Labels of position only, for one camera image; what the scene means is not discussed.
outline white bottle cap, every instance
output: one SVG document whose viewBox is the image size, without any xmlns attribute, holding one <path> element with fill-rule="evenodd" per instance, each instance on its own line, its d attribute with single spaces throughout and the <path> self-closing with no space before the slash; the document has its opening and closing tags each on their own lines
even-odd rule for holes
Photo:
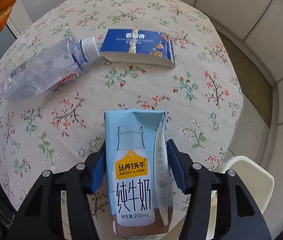
<svg viewBox="0 0 283 240">
<path fill-rule="evenodd" d="M 83 49 L 83 55 L 88 63 L 100 57 L 99 48 L 95 37 L 86 38 L 80 43 Z"/>
</svg>

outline brown carton bottom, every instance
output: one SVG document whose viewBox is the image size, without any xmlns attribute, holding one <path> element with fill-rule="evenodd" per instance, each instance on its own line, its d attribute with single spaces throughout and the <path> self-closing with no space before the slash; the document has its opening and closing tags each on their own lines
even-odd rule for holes
<svg viewBox="0 0 283 240">
<path fill-rule="evenodd" d="M 148 226 L 140 227 L 123 227 L 117 223 L 116 215 L 112 215 L 112 220 L 115 222 L 117 236 L 148 236 L 167 233 L 171 223 L 173 207 L 168 208 L 168 225 L 163 224 L 163 219 L 160 215 L 159 209 L 154 209 L 155 222 Z"/>
</svg>

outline silver screw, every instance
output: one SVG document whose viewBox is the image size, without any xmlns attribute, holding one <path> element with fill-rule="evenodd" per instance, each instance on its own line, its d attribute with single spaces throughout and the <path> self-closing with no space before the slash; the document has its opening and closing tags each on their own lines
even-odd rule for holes
<svg viewBox="0 0 283 240">
<path fill-rule="evenodd" d="M 50 173 L 51 173 L 50 171 L 46 170 L 46 171 L 43 171 L 42 175 L 44 177 L 48 177 L 50 175 Z"/>
<path fill-rule="evenodd" d="M 227 173 L 228 173 L 229 176 L 232 176 L 232 177 L 234 177 L 236 175 L 236 172 L 233 171 L 233 170 L 229 170 L 229 171 L 227 171 Z"/>
<path fill-rule="evenodd" d="M 193 164 L 193 168 L 195 169 L 195 170 L 200 170 L 201 169 L 201 164 L 200 163 L 194 163 Z"/>
<path fill-rule="evenodd" d="M 77 170 L 83 170 L 86 167 L 86 165 L 84 163 L 78 163 L 76 165 L 76 169 Z"/>
</svg>

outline yellow tag logo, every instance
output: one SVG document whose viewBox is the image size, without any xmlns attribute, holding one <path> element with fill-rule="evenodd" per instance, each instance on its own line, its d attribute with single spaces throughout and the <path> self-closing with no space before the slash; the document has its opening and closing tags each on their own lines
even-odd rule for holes
<svg viewBox="0 0 283 240">
<path fill-rule="evenodd" d="M 140 157 L 133 150 L 127 152 L 126 156 L 115 162 L 116 178 L 127 179 L 148 174 L 148 160 Z"/>
</svg>

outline floral tablecloth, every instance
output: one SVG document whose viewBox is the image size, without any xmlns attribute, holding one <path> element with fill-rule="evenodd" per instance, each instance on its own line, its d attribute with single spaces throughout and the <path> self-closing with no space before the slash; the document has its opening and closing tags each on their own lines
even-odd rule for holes
<svg viewBox="0 0 283 240">
<path fill-rule="evenodd" d="M 102 61 L 42 95 L 9 103 L 2 96 L 6 75 L 68 35 L 95 36 L 109 28 L 166 32 L 174 42 L 174 69 Z M 166 138 L 215 171 L 236 130 L 243 96 L 235 71 L 206 15 L 179 0 L 67 0 L 33 23 L 0 60 L 0 182 L 18 209 L 43 170 L 69 170 L 99 150 L 104 111 L 165 110 Z M 186 214 L 189 196 L 173 183 L 171 228 Z M 100 239 L 113 236 L 107 182 L 89 197 Z M 66 194 L 62 192 L 62 206 Z M 70 238 L 67 217 L 65 234 Z M 160 239 L 163 235 L 132 237 Z"/>
</svg>

